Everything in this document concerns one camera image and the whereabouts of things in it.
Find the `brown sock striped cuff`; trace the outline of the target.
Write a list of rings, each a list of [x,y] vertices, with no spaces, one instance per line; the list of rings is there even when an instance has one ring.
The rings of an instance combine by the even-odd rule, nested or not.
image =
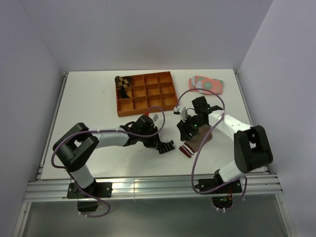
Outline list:
[[[192,138],[192,140],[185,141],[179,150],[186,157],[191,158],[199,149],[205,135],[210,130],[211,126],[204,125],[199,128],[197,134]]]

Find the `black white striped sock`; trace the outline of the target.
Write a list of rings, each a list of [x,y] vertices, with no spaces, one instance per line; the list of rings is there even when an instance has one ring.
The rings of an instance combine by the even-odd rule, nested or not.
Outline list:
[[[169,141],[169,142],[161,142],[158,147],[156,148],[156,150],[159,152],[160,155],[168,153],[170,151],[175,150],[175,145],[173,140]]]

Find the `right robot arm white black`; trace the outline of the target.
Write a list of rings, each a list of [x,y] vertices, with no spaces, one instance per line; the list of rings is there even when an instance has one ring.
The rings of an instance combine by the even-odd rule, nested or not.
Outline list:
[[[251,126],[225,114],[223,108],[209,105],[203,96],[194,99],[192,105],[193,116],[184,106],[174,108],[174,113],[181,116],[177,128],[183,154],[189,158],[199,154],[200,146],[212,139],[212,128],[217,128],[234,143],[234,160],[215,172],[212,188],[223,193],[231,186],[231,180],[272,163],[272,151],[262,126]]]

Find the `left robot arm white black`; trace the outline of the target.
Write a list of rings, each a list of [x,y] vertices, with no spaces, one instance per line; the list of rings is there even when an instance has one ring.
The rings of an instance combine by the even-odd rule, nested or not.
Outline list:
[[[83,122],[75,124],[54,145],[51,164],[57,156],[71,178],[79,185],[78,191],[84,197],[96,192],[96,181],[86,162],[93,151],[103,147],[127,147],[142,142],[145,147],[158,148],[161,141],[155,122],[158,115],[141,115],[137,121],[113,129],[90,130]]]

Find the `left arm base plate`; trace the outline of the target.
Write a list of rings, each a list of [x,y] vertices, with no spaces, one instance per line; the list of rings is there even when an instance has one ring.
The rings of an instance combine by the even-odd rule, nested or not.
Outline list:
[[[95,182],[83,189],[84,192],[97,198],[110,198],[112,195],[112,182]],[[67,192],[68,199],[89,198],[79,190],[79,185],[70,183]]]

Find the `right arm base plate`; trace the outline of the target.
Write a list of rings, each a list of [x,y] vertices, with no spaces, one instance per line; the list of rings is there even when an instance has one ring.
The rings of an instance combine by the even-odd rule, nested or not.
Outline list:
[[[195,188],[200,192],[207,192],[215,189],[211,194],[239,194],[242,193],[242,187],[240,180],[234,180],[233,182],[228,182],[223,186],[224,182],[220,176],[213,178],[199,179]]]

